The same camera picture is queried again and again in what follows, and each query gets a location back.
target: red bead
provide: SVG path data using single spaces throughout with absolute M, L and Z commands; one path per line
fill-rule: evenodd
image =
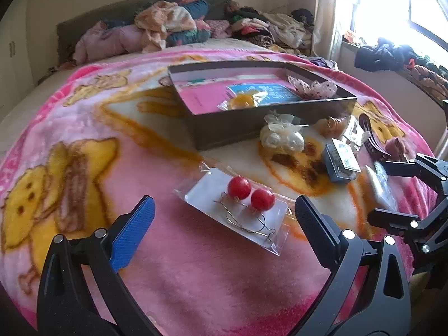
M 259 188 L 252 193 L 252 197 L 250 198 L 250 204 L 252 207 L 260 212 L 265 212 L 274 207 L 274 203 L 276 198 L 274 194 L 263 188 Z
M 228 183 L 227 194 L 231 198 L 239 200 L 245 199 L 250 195 L 252 186 L 250 182 L 244 177 L 235 177 Z

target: silver bolt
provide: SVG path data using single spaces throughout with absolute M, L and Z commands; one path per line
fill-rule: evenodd
M 389 245 L 394 245 L 395 244 L 395 239 L 392 236 L 386 236 L 384 238 L 384 241 L 386 241 Z
M 53 237 L 53 242 L 55 244 L 59 244 L 60 242 L 62 242 L 63 239 L 64 237 L 61 234 L 58 234 L 55 237 Z
M 355 238 L 355 233 L 352 230 L 344 230 L 342 231 L 342 235 L 344 235 L 344 237 L 346 239 L 354 239 Z
M 95 237 L 97 237 L 98 239 L 105 237 L 106 234 L 107 234 L 107 231 L 106 231 L 106 229 L 103 229 L 103 228 L 99 228 L 98 230 L 95 231 Z

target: bed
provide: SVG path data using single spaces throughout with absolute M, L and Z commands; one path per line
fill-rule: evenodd
M 174 188 L 204 158 L 286 197 L 311 196 L 322 213 L 364 238 L 384 236 L 366 220 L 375 207 L 366 173 L 347 186 L 332 184 L 326 173 L 312 169 L 323 145 L 311 137 L 305 141 L 313 150 L 299 158 L 305 172 L 272 160 L 258 139 L 194 150 L 172 91 L 161 84 L 166 68 L 230 59 L 294 62 L 333 80 L 358 97 L 353 114 L 368 114 L 381 142 L 400 136 L 418 152 L 431 154 L 421 136 L 362 82 L 234 39 L 115 57 L 56 73 L 0 124 L 6 133 L 0 143 L 0 280 L 30 324 L 36 325 L 39 277 L 52 238 L 57 233 L 85 237 L 107 228 L 149 194 L 157 207 L 155 220 L 120 276 L 159 330 L 170 336 L 286 335 L 329 272 L 292 218 L 276 257 L 180 200 Z M 365 149 L 359 162 L 372 165 Z M 401 212 L 425 217 L 435 204 L 434 192 L 415 178 L 393 178 L 390 186 Z M 410 251 L 403 244 L 400 251 L 410 275 Z M 113 321 L 88 269 L 85 274 L 100 314 Z

